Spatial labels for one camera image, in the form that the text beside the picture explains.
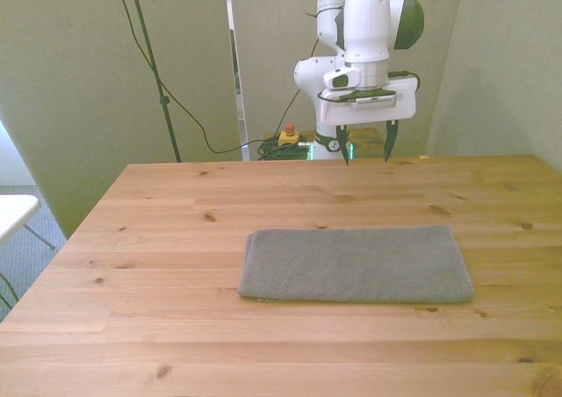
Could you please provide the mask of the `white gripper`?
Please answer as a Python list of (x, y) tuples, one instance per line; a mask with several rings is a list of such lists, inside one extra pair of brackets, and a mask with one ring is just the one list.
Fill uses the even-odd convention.
[(320, 121), (325, 126), (336, 127), (336, 139), (343, 160), (349, 165), (349, 129), (346, 125), (386, 121), (384, 160), (393, 151), (400, 119), (411, 119), (416, 113), (417, 77), (392, 78), (385, 92), (363, 91), (362, 97), (349, 97), (359, 90), (325, 89), (319, 94)]

